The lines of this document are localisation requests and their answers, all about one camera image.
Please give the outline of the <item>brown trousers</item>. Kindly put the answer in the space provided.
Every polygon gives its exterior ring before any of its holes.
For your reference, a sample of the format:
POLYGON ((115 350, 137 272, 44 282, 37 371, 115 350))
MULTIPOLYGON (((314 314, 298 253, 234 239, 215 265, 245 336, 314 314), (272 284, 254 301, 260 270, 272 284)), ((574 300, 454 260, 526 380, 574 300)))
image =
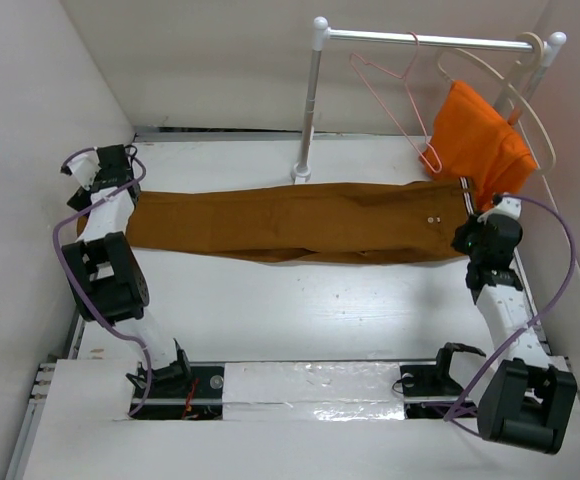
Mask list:
POLYGON ((468 191, 457 181, 145 191, 126 237, 135 248, 262 263, 445 261, 458 255, 451 242, 468 191))

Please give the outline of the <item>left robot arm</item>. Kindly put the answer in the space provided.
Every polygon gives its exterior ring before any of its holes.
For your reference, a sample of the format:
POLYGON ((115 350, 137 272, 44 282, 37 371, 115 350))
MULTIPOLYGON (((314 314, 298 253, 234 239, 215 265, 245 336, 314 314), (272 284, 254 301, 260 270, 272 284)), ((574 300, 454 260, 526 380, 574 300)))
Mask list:
POLYGON ((192 387, 192 368, 149 313, 147 281, 126 238, 141 193, 135 161, 134 147, 123 144, 86 148, 64 161, 61 173, 78 183, 67 205, 86 226, 74 242, 55 245, 81 317, 131 343, 147 362, 128 378, 178 397, 192 387))

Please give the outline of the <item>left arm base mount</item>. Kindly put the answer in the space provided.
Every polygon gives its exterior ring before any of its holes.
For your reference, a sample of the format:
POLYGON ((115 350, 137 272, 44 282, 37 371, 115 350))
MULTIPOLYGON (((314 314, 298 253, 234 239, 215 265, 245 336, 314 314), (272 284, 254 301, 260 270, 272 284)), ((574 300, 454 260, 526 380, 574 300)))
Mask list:
POLYGON ((192 379, 155 380, 147 399, 144 395, 144 371, 127 374, 133 386, 130 417, 136 420, 212 421, 223 418, 225 365, 193 363, 192 379))

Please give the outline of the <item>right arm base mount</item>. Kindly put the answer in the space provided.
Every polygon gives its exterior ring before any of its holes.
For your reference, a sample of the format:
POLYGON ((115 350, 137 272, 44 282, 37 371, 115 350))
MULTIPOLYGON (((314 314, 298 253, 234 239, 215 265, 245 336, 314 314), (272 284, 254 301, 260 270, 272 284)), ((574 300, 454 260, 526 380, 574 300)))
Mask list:
POLYGON ((441 419, 485 360, 477 347, 447 342, 434 360, 400 363, 392 391, 403 399, 405 418, 441 419))

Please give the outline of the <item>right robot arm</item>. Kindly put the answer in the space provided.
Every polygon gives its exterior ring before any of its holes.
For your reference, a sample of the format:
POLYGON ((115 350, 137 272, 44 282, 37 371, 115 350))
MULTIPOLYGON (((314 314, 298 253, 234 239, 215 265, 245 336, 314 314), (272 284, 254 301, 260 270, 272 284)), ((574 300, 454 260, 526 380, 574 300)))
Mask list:
POLYGON ((474 213, 455 232, 452 246, 469 258, 466 285, 495 348, 478 366, 478 380, 465 388, 482 439, 554 455, 578 385, 572 373, 551 363, 527 318, 523 285, 511 266, 522 236, 509 213, 474 213))

